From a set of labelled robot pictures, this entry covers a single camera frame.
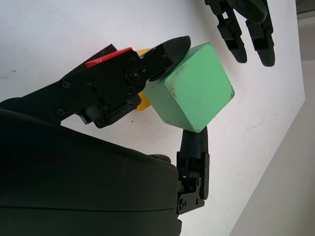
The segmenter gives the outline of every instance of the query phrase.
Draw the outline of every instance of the green wooden block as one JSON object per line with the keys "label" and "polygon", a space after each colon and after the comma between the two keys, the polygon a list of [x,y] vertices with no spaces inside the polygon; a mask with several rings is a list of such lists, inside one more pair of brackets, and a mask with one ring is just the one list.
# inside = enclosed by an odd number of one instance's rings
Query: green wooden block
{"label": "green wooden block", "polygon": [[165,123],[197,133],[234,96],[210,43],[191,48],[168,76],[147,82],[143,92]]}

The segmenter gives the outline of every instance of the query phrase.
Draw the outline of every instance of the yellow block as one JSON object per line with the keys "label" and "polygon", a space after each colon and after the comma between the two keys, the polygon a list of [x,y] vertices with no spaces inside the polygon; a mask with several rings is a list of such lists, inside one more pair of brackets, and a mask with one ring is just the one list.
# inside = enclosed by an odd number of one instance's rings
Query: yellow block
{"label": "yellow block", "polygon": [[[139,56],[145,54],[147,51],[151,50],[151,48],[147,48],[147,49],[142,49],[142,50],[139,50],[137,51],[137,54]],[[136,111],[143,111],[145,110],[146,108],[150,107],[150,102],[148,101],[148,99],[146,98],[146,96],[144,95],[143,92],[140,92],[139,93],[139,96],[141,98],[141,103],[139,104],[139,106],[137,107]]]}

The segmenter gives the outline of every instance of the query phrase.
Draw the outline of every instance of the red component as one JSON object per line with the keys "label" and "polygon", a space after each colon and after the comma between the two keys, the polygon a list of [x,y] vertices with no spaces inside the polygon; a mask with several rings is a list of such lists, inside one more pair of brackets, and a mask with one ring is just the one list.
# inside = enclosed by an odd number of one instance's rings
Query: red component
{"label": "red component", "polygon": [[99,63],[101,63],[103,61],[109,60],[109,59],[111,59],[111,58],[113,58],[115,56],[118,56],[118,55],[120,55],[122,53],[125,53],[125,52],[127,52],[129,50],[132,50],[132,48],[125,48],[125,49],[121,49],[121,50],[115,51],[113,53],[104,55],[104,56],[102,56],[100,58],[96,58],[94,60],[88,61],[87,63],[85,63],[85,65],[87,66],[87,68],[90,68],[90,67],[92,67],[92,66],[94,66],[96,64],[99,64]]}

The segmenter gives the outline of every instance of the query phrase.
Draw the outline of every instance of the black screw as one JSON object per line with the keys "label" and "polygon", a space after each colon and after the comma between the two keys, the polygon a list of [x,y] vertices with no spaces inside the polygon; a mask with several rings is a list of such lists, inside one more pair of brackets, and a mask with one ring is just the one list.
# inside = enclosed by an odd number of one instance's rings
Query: black screw
{"label": "black screw", "polygon": [[57,114],[59,117],[64,117],[66,113],[67,113],[67,110],[66,110],[65,108],[62,108],[62,107],[59,107],[59,108],[56,110],[56,114]]}
{"label": "black screw", "polygon": [[63,81],[61,86],[64,88],[64,89],[69,89],[70,88],[70,83],[68,81]]}
{"label": "black screw", "polygon": [[181,200],[179,201],[179,210],[183,209],[183,207],[184,207],[183,199],[181,199]]}
{"label": "black screw", "polygon": [[139,80],[140,77],[141,77],[141,74],[140,74],[140,71],[138,69],[133,69],[131,72],[131,77],[134,79],[134,80]]}
{"label": "black screw", "polygon": [[86,80],[85,86],[88,88],[94,88],[94,81],[93,80]]}

